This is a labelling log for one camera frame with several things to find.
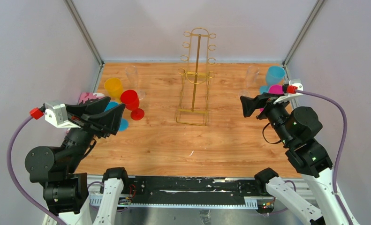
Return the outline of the yellow wine glass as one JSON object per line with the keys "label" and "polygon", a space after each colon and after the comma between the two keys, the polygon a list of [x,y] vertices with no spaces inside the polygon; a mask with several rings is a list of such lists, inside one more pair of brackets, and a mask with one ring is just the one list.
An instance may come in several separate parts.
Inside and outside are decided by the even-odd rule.
{"label": "yellow wine glass", "polygon": [[121,103],[121,95],[124,92],[124,88],[119,78],[113,77],[107,79],[104,83],[104,88],[112,99]]}

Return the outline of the red wine glass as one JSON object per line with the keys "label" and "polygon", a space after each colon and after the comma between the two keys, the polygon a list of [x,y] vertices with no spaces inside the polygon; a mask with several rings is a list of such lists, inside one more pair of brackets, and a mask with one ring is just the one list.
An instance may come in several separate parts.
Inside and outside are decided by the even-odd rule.
{"label": "red wine glass", "polygon": [[140,100],[135,90],[126,90],[120,96],[120,101],[125,104],[126,109],[130,110],[130,117],[133,120],[141,120],[145,112],[140,108]]}

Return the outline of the pink wine glass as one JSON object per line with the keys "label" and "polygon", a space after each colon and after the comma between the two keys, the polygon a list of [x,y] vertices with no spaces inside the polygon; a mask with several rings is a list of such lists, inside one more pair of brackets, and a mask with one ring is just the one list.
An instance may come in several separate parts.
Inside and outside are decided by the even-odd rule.
{"label": "pink wine glass", "polygon": [[283,87],[281,85],[263,86],[259,89],[259,92],[260,94],[271,93],[283,95]]}

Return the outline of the clear wine glass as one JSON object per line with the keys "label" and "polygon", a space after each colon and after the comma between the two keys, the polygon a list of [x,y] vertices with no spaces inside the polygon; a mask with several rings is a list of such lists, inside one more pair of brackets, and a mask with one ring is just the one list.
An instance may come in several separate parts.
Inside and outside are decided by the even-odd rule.
{"label": "clear wine glass", "polygon": [[258,78],[260,69],[255,65],[248,67],[245,75],[245,86],[242,90],[238,92],[238,96],[249,96],[249,89],[255,86],[256,80]]}
{"label": "clear wine glass", "polygon": [[125,68],[126,76],[131,84],[133,90],[137,92],[138,98],[143,100],[145,98],[145,92],[138,87],[139,77],[136,66],[127,66]]}

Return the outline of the light blue wine glass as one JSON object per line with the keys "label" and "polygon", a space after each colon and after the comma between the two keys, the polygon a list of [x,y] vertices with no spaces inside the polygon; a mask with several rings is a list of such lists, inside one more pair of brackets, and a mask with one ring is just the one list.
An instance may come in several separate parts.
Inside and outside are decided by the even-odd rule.
{"label": "light blue wine glass", "polygon": [[269,67],[265,76],[266,85],[259,88],[260,94],[268,92],[269,88],[273,85],[280,83],[284,76],[285,76],[284,68],[280,66]]}

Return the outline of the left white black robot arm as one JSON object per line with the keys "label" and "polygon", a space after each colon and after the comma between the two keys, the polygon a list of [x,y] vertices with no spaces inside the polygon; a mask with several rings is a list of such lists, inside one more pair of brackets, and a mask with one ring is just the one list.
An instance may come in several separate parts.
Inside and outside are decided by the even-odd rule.
{"label": "left white black robot arm", "polygon": [[120,194],[130,188],[124,168],[107,170],[103,178],[105,205],[100,207],[99,216],[92,220],[87,174],[76,173],[76,169],[99,138],[115,135],[119,130],[126,106],[121,103],[107,109],[110,100],[110,97],[103,97],[80,105],[51,101],[31,113],[34,118],[44,115],[45,120],[56,128],[68,129],[60,146],[35,147],[24,162],[30,181],[43,187],[48,211],[57,217],[60,224],[102,225],[113,222]]}

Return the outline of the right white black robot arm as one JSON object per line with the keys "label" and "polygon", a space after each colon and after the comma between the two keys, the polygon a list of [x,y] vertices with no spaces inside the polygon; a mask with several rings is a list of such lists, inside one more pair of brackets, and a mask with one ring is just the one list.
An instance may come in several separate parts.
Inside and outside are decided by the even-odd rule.
{"label": "right white black robot arm", "polygon": [[276,95],[264,93],[254,98],[241,96],[244,117],[262,109],[257,119],[269,121],[286,149],[286,156],[296,171],[301,174],[317,202],[312,205],[271,168],[255,175],[254,189],[259,195],[270,194],[283,203],[305,225],[356,225],[338,184],[339,161],[333,162],[326,149],[315,139],[322,129],[316,112],[300,106],[291,113],[286,105],[291,98],[304,95],[304,91]]}

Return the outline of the pink camouflage cloth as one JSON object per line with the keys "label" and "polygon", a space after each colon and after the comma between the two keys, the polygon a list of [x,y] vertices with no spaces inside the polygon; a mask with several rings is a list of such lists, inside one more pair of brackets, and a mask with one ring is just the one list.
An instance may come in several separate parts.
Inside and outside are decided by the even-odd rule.
{"label": "pink camouflage cloth", "polygon": [[78,104],[79,105],[84,105],[86,103],[90,103],[92,101],[95,101],[97,99],[104,98],[105,95],[102,93],[96,93],[96,92],[82,92],[80,94]]}

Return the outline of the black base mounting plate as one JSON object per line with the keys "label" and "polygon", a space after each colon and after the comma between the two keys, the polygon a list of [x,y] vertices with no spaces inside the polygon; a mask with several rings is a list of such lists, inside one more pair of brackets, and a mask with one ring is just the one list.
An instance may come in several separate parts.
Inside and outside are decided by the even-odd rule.
{"label": "black base mounting plate", "polygon": [[165,206],[257,206],[271,205],[274,197],[263,193],[253,178],[135,176],[123,194],[133,203]]}

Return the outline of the aluminium frame rail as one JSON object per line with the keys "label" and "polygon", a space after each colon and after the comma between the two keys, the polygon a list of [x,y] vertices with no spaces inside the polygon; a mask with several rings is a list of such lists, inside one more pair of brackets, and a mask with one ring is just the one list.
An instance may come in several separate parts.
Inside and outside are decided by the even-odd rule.
{"label": "aluminium frame rail", "polygon": [[129,178],[124,168],[107,170],[100,181],[101,201],[95,220],[90,217],[91,196],[86,173],[45,184],[48,214],[61,225],[112,225],[117,209],[131,207],[182,207],[254,209],[266,212],[275,200],[282,202],[305,225],[346,225],[337,197],[339,191],[330,169],[317,177],[304,175],[318,206],[300,196],[271,168],[253,179],[157,177]]}

